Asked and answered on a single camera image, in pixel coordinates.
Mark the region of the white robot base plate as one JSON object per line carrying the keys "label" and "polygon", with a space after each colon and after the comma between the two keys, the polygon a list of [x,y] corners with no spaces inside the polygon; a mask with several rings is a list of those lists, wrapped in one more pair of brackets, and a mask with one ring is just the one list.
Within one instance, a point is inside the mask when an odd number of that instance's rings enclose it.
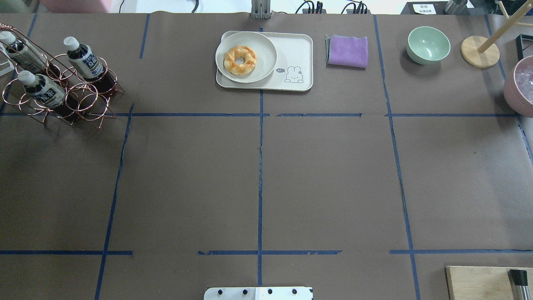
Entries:
{"label": "white robot base plate", "polygon": [[212,287],[204,300],[313,300],[312,287]]}

